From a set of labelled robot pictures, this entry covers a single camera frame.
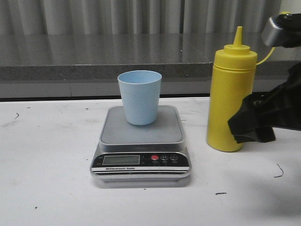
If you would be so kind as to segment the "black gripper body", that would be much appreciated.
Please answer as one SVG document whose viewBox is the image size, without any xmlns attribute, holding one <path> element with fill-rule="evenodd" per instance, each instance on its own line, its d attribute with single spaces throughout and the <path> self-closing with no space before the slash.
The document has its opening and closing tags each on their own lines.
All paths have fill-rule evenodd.
<svg viewBox="0 0 301 226">
<path fill-rule="evenodd" d="M 265 100 L 265 122 L 271 127 L 301 130 L 301 64 L 288 72 L 287 81 L 273 89 Z"/>
</svg>

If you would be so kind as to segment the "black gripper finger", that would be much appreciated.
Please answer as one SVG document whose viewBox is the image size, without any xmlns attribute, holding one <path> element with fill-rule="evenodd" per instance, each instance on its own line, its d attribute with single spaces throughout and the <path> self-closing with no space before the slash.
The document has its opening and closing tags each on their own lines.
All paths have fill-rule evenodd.
<svg viewBox="0 0 301 226">
<path fill-rule="evenodd" d="M 261 104 L 263 97 L 260 93 L 246 96 L 240 109 L 228 120 L 230 132 L 236 143 L 267 143 L 276 140 L 273 128 L 264 126 L 256 112 L 256 107 Z"/>
</svg>

